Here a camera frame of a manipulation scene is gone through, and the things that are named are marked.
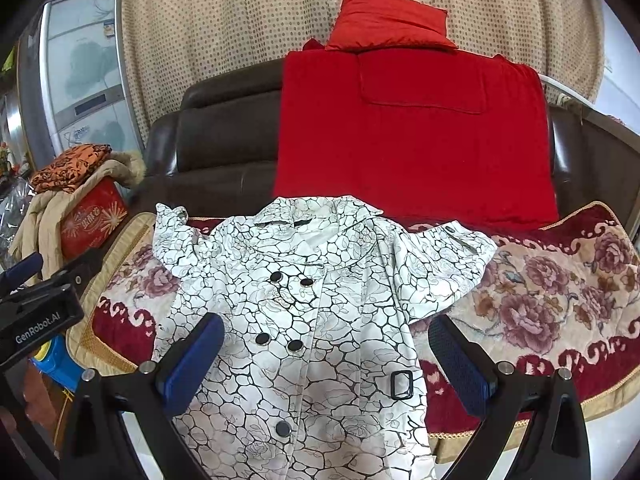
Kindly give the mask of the silver floral refrigerator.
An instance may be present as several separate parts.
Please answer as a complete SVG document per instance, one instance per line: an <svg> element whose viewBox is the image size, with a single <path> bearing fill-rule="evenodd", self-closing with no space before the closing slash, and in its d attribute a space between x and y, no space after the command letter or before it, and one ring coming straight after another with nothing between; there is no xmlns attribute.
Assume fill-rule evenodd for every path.
<svg viewBox="0 0 640 480"><path fill-rule="evenodd" d="M37 169L68 148L143 151L126 77L122 0L50 0L18 44L18 104Z"/></svg>

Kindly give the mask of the dark brown leather sofa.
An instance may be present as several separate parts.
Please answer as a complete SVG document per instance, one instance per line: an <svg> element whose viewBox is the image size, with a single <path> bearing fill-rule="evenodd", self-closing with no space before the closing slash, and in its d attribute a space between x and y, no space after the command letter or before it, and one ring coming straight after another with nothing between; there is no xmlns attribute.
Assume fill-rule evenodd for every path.
<svg viewBox="0 0 640 480"><path fill-rule="evenodd" d="M280 60L192 84L179 110L152 125L145 176L131 212L157 203L197 217L254 214L271 200L278 148ZM548 107L552 180L561 216L594 200L639 237L639 137L615 119L571 100Z"/></svg>

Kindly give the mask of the white black-patterned coat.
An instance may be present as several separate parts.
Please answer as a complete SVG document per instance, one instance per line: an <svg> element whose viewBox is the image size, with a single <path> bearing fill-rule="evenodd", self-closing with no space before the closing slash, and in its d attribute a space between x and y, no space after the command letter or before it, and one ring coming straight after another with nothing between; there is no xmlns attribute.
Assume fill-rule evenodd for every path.
<svg viewBox="0 0 640 480"><path fill-rule="evenodd" d="M177 428L214 479L431 479L410 327L482 279L496 244L458 222L411 233L352 196L277 198L212 232L158 205L179 283L165 353L207 313L224 343Z"/></svg>

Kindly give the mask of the flower bouquet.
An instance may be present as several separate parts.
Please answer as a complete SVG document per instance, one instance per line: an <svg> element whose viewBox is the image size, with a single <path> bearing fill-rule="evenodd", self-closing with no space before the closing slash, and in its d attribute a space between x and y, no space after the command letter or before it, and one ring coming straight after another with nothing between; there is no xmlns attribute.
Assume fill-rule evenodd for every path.
<svg viewBox="0 0 640 480"><path fill-rule="evenodd" d="M10 150L6 142L0 142L0 177L8 178L12 176L13 164L10 161Z"/></svg>

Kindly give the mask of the red blanket on sofa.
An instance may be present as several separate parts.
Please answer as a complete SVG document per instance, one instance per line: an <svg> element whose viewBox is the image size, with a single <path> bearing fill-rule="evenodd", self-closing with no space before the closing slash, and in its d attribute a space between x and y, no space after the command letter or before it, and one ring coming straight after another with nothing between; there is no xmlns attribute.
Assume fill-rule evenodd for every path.
<svg viewBox="0 0 640 480"><path fill-rule="evenodd" d="M273 192L397 219L538 228L559 217L538 74L465 51L305 50L283 63Z"/></svg>

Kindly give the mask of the red gift box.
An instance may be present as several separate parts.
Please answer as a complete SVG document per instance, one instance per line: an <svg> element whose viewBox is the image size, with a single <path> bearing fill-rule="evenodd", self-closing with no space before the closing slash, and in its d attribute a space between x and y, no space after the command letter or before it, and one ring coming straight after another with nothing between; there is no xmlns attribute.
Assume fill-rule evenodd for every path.
<svg viewBox="0 0 640 480"><path fill-rule="evenodd" d="M61 224L63 257L72 260L89 248L99 248L127 217L128 210L116 182L102 179Z"/></svg>

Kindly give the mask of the floral red beige sofa cover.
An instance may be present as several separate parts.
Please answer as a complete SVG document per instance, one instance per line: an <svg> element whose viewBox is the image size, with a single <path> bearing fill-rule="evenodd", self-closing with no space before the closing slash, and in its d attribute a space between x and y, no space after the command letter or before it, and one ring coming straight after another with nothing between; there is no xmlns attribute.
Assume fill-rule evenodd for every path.
<svg viewBox="0 0 640 480"><path fill-rule="evenodd" d="M66 334L80 366L129 373L149 359L177 291L151 252L155 218L132 218ZM540 230L494 234L484 278L451 309L466 338L529 375L567 368L586 419L639 393L639 258L614 212L594 202Z"/></svg>

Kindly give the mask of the beige dotted curtain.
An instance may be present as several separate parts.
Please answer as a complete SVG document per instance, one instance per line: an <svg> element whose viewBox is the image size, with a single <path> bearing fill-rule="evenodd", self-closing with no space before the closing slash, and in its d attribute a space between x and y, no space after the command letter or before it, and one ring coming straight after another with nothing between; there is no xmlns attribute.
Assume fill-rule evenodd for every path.
<svg viewBox="0 0 640 480"><path fill-rule="evenodd" d="M315 39L330 50L456 47L500 54L586 99L599 91L599 0L122 0L126 75L142 132L203 79L282 58Z"/></svg>

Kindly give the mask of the red pillow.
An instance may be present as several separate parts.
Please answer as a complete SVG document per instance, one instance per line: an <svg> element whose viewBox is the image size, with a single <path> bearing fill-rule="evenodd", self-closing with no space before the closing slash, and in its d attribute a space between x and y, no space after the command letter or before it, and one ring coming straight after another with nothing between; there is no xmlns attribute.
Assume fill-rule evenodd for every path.
<svg viewBox="0 0 640 480"><path fill-rule="evenodd" d="M446 10L416 0L342 0L326 50L456 50L447 37L447 16Z"/></svg>

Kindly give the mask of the clear plastic sheet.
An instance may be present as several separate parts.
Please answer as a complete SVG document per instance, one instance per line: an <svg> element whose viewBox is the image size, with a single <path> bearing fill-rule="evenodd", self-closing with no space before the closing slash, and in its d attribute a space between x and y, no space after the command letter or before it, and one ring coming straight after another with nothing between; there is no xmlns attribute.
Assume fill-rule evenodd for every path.
<svg viewBox="0 0 640 480"><path fill-rule="evenodd" d="M34 191L28 181L16 178L1 200L1 270L9 269L15 263L10 246L33 197Z"/></svg>

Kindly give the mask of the blue yellow toy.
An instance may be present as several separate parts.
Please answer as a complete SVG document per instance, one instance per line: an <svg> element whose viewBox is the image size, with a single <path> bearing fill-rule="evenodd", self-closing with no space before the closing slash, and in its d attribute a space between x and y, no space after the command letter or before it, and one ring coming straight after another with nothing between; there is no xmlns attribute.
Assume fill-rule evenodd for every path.
<svg viewBox="0 0 640 480"><path fill-rule="evenodd" d="M32 364L42 374L47 375L71 393L76 391L84 372L84 369L68 354L63 335L56 335L43 344L32 357Z"/></svg>

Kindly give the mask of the orange black patterned cloth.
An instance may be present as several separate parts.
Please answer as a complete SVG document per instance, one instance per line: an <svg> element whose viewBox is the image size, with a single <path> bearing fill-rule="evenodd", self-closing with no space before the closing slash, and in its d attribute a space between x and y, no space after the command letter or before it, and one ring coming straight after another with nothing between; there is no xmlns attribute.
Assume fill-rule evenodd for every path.
<svg viewBox="0 0 640 480"><path fill-rule="evenodd" d="M78 144L68 148L30 180L36 193L48 191L73 193L111 155L108 144Z"/></svg>

